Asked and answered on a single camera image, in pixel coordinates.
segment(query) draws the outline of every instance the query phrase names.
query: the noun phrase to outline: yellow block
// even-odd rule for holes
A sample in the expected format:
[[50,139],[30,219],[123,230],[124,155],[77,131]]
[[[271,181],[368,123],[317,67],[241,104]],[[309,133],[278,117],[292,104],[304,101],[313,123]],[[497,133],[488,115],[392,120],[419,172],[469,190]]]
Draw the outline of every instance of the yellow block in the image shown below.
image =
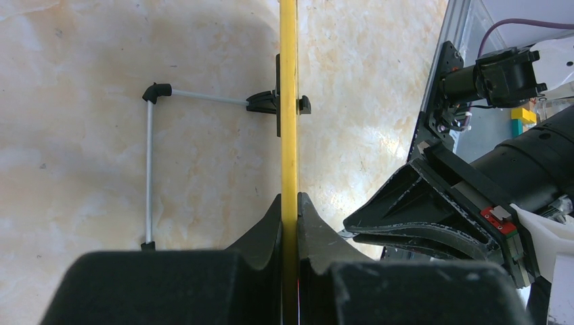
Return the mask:
[[536,113],[522,107],[513,108],[510,113],[510,118],[513,120],[521,120],[524,124],[536,123]]

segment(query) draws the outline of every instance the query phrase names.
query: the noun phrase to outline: red component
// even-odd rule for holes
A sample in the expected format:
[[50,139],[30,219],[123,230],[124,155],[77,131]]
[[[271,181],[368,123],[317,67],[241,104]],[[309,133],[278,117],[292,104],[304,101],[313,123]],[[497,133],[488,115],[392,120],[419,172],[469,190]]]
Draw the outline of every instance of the red component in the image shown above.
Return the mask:
[[488,207],[481,211],[481,215],[490,222],[499,232],[504,235],[511,234],[516,231],[516,226],[510,221],[498,221],[494,215],[490,212],[492,207]]

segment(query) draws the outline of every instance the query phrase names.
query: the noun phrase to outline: white plastic part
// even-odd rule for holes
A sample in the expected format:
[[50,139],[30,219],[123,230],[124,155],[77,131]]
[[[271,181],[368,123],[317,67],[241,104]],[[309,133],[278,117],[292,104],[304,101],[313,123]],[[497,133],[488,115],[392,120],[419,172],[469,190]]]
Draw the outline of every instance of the white plastic part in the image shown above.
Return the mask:
[[148,151],[146,154],[146,244],[152,236],[152,153],[154,151],[154,103],[148,100]]
[[540,54],[540,60],[532,62],[536,83],[548,88],[543,93],[574,81],[574,37],[536,43],[530,48],[534,51]]
[[574,231],[567,225],[522,210],[515,204],[510,206],[516,210],[520,223],[532,235],[540,275],[552,282],[556,256],[574,256]]
[[558,254],[550,290],[549,324],[574,324],[574,256]]
[[544,92],[544,97],[546,100],[557,100],[560,98],[572,97],[574,96],[574,81],[571,83],[566,83],[560,87]]
[[233,98],[217,97],[217,96],[212,96],[212,95],[205,95],[204,93],[194,93],[191,91],[184,91],[184,90],[177,90],[177,89],[172,89],[171,95],[172,96],[174,96],[174,95],[185,96],[185,97],[190,97],[190,98],[197,98],[199,100],[210,100],[213,102],[221,102],[221,103],[235,104],[235,105],[241,105],[241,106],[249,105],[249,102],[247,102],[246,100],[235,100]]

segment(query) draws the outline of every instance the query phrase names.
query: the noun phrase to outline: black elbow connector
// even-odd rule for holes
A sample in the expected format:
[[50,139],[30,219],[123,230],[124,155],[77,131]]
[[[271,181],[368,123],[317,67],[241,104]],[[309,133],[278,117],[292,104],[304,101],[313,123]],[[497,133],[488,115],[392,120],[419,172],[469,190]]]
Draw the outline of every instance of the black elbow connector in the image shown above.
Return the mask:
[[146,89],[146,92],[143,94],[144,95],[141,97],[143,100],[157,104],[158,97],[171,96],[171,85],[168,83],[154,83],[153,85],[149,86]]

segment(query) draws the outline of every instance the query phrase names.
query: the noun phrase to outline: black mount bracket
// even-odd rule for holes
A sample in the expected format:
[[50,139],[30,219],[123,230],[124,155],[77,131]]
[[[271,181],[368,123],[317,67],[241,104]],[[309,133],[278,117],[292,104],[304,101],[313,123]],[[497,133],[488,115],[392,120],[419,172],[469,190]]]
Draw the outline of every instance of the black mount bracket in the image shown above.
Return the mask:
[[450,41],[444,42],[437,61],[437,71],[430,81],[428,103],[419,112],[416,121],[407,160],[422,157],[422,149],[418,145],[429,140],[439,139],[449,150],[454,147],[454,140],[449,136],[449,130],[460,131],[460,128],[455,116],[456,108],[449,107],[450,105],[441,90],[441,81],[445,74],[461,69],[463,66],[464,61],[458,50]]
[[[281,137],[281,77],[279,54],[275,57],[275,89],[256,93],[247,98],[247,111],[277,115],[277,136]],[[299,114],[311,114],[311,102],[307,96],[302,96],[297,103]]]

